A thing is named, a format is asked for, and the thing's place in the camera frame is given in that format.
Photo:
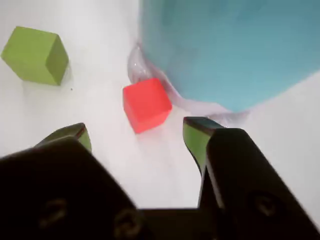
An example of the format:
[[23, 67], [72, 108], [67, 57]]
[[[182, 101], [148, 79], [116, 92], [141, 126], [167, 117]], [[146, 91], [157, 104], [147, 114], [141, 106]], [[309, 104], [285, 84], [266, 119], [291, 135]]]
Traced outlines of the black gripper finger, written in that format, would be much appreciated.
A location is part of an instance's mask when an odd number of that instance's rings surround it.
[[216, 202], [219, 240], [317, 240], [320, 233], [248, 133], [183, 119], [183, 140]]
[[3, 240], [137, 240], [141, 218], [73, 136], [0, 159]]

